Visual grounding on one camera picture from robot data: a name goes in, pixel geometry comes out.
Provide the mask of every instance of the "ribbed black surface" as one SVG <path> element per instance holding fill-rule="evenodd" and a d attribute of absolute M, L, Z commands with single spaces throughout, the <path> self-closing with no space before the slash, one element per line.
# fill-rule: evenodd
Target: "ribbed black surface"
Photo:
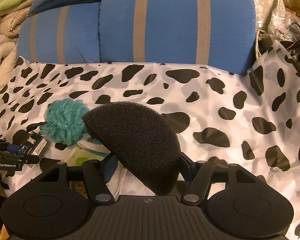
<path fill-rule="evenodd" d="M 226 240 L 198 207 L 175 196 L 121 196 L 96 208 L 90 220 L 64 240 Z"/>

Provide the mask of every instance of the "logo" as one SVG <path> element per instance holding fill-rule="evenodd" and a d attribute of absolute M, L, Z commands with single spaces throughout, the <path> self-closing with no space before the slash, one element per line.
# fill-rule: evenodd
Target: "logo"
<path fill-rule="evenodd" d="M 152 201 L 153 201 L 153 200 L 150 199 L 150 198 L 146 198 L 146 199 L 144 200 L 144 202 L 146 202 L 147 204 L 150 204 Z"/>
<path fill-rule="evenodd" d="M 15 164 L 1 164 L 0 163 L 0 167 L 16 167 Z"/>
<path fill-rule="evenodd" d="M 33 140 L 31 137 L 28 138 L 28 142 L 30 142 L 31 144 L 35 144 L 35 140 Z"/>

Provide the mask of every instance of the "black device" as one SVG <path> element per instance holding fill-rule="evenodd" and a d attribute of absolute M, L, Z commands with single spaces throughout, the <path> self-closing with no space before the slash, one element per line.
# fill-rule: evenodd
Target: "black device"
<path fill-rule="evenodd" d="M 36 154 L 35 151 L 38 151 L 39 146 L 41 152 L 46 141 L 39 140 L 39 138 L 34 140 L 33 137 L 42 138 L 36 133 L 31 133 L 23 145 L 14 145 L 6 142 L 4 139 L 0 139 L 0 170 L 22 171 L 24 164 L 37 164 L 39 162 L 39 154 Z"/>
<path fill-rule="evenodd" d="M 237 164 L 217 168 L 181 153 L 189 186 L 175 196 L 121 195 L 106 183 L 117 167 L 110 153 L 68 167 L 59 162 L 12 194 L 1 207 L 10 240 L 284 240 L 293 218 L 290 202 Z M 83 181 L 88 199 L 68 188 Z M 212 183 L 224 190 L 208 199 Z"/>

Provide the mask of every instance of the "cow print fabric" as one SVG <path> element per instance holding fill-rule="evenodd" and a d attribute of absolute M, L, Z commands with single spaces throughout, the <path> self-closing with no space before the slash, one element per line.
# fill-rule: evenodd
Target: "cow print fabric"
<path fill-rule="evenodd" d="M 64 98 L 89 109 L 119 100 L 155 109 L 193 161 L 238 163 L 284 195 L 295 211 L 287 237 L 300 237 L 300 71 L 279 43 L 244 77 L 200 65 L 54 65 L 19 58 L 0 91 L 0 138 L 12 142 L 39 132 L 48 105 Z M 73 147 L 50 142 L 43 157 L 66 160 Z M 39 165 L 13 177 L 2 172 L 2 187 L 11 195 L 40 172 Z M 128 172 L 121 194 L 153 193 Z"/>

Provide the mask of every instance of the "plastic bag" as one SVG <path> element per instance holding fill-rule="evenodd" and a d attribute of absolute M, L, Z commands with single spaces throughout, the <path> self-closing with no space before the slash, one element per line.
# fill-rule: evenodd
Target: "plastic bag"
<path fill-rule="evenodd" d="M 278 41 L 299 41 L 300 18 L 290 12 L 274 9 L 268 26 L 268 33 Z"/>

